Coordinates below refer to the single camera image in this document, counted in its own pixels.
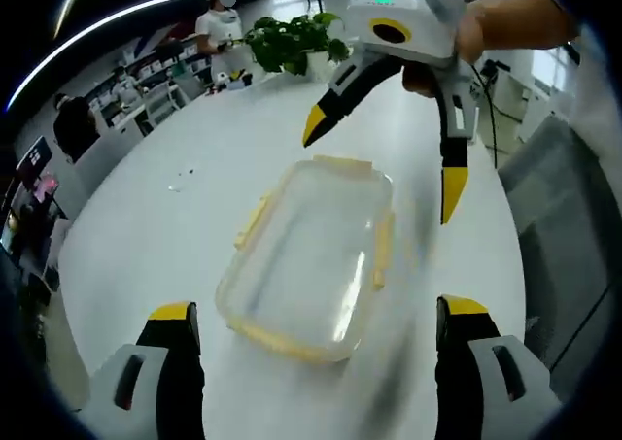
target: person in black clothing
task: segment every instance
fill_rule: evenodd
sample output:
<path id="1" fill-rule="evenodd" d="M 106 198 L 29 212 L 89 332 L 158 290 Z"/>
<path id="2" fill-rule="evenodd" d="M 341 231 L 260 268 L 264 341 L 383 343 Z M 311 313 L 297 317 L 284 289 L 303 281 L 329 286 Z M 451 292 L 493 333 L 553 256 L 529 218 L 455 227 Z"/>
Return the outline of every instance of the person in black clothing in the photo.
<path id="1" fill-rule="evenodd" d="M 69 97 L 58 93 L 54 97 L 58 117 L 54 122 L 56 142 L 63 152 L 76 162 L 99 139 L 93 115 L 84 97 Z"/>

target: office chair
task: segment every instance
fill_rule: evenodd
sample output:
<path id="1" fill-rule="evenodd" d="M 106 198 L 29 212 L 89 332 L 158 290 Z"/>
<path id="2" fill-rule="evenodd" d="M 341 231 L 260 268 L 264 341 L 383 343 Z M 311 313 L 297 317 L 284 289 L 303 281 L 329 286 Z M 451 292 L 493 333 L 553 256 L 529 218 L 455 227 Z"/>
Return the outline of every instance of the office chair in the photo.
<path id="1" fill-rule="evenodd" d="M 613 321 L 622 219 L 599 161 L 548 117 L 499 170 L 523 259 L 525 345 L 570 399 Z"/>
<path id="2" fill-rule="evenodd" d="M 161 122 L 179 110 L 173 100 L 168 83 L 152 88 L 144 97 L 145 111 L 149 124 L 156 128 Z"/>

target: green leaves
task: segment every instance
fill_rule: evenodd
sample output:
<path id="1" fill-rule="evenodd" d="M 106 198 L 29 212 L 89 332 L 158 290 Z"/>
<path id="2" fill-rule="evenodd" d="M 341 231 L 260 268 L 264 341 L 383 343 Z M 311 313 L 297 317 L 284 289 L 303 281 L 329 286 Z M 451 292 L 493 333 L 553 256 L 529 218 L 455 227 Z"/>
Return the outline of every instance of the green leaves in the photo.
<path id="1" fill-rule="evenodd" d="M 350 56 L 350 51 L 346 44 L 339 39 L 332 39 L 328 42 L 328 59 L 332 61 L 345 61 Z"/>
<path id="2" fill-rule="evenodd" d="M 319 13 L 294 17 L 281 22 L 273 17 L 262 17 L 255 22 L 244 40 L 250 45 L 257 63 L 268 72 L 278 73 L 282 68 L 292 74 L 304 75 L 307 70 L 307 53 L 327 51 L 329 59 L 341 61 L 349 55 L 340 40 L 328 37 L 328 26 L 339 16 Z"/>
<path id="3" fill-rule="evenodd" d="M 317 13 L 313 16 L 313 21 L 323 25 L 325 28 L 328 28 L 334 20 L 341 20 L 341 17 L 334 13 Z"/>

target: round table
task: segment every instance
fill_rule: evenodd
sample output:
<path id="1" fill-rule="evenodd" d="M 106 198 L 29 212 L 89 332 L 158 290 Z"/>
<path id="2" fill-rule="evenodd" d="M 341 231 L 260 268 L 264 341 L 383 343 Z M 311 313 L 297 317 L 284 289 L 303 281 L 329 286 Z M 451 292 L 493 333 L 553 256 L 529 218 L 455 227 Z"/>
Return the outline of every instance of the round table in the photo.
<path id="1" fill-rule="evenodd" d="M 280 76 L 199 97 L 140 143 L 89 199 L 63 246 L 67 319 L 92 374 L 133 343 L 149 313 L 198 306 L 210 439 L 433 438 L 435 299 L 471 297 L 501 334 L 524 336 L 521 255 L 501 182 L 481 142 L 451 221 L 438 224 L 439 116 L 433 100 L 375 88 L 309 149 L 301 145 L 325 85 Z M 372 160 L 394 183 L 395 254 L 363 340 L 347 361 L 310 365 L 227 329 L 214 293 L 236 233 L 286 169 L 316 153 Z"/>

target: clear plastic container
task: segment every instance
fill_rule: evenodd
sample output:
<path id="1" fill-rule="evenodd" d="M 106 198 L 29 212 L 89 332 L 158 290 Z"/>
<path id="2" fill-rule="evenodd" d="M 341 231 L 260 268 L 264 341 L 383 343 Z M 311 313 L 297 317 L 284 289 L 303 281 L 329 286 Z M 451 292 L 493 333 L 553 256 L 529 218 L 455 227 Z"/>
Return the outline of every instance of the clear plastic container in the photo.
<path id="1" fill-rule="evenodd" d="M 319 155 L 295 164 L 236 239 L 216 293 L 227 325 L 305 360 L 349 357 L 384 286 L 391 198 L 391 180 L 370 162 Z"/>

